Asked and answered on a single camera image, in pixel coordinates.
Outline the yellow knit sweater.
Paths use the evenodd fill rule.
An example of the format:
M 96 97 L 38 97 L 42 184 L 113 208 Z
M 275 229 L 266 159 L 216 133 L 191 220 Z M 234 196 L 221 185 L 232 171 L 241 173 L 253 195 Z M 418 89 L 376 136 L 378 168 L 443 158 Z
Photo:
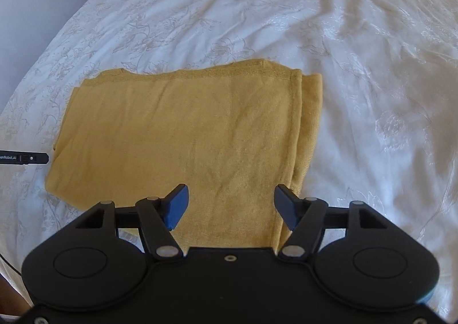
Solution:
M 320 126 L 322 77 L 265 59 L 201 70 L 116 69 L 71 94 L 46 190 L 85 211 L 189 189 L 182 248 L 278 248 L 276 185 L 301 192 Z

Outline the white embroidered bedspread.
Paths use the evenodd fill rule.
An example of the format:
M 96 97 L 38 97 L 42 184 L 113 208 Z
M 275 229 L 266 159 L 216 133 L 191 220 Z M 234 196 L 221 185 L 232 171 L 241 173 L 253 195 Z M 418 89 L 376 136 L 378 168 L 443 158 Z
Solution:
M 1 272 L 104 200 L 189 187 L 189 246 L 278 248 L 276 184 L 363 201 L 457 318 L 457 0 L 88 0 L 1 113 Z

